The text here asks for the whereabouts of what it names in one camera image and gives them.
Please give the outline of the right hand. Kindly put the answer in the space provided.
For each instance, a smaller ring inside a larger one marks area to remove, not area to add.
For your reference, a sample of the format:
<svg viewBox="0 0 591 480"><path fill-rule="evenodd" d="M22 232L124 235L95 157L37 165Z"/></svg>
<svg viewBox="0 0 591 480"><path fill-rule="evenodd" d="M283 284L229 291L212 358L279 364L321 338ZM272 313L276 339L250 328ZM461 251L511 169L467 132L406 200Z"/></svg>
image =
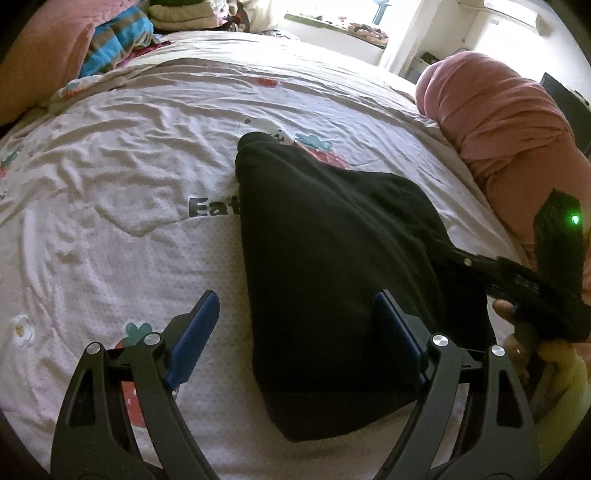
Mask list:
<svg viewBox="0 0 591 480"><path fill-rule="evenodd" d="M504 343L526 393L535 419L547 415L571 387L577 364L573 344L563 340L537 342L527 326L513 319L517 307L507 300L493 301L495 313L514 326Z"/></svg>

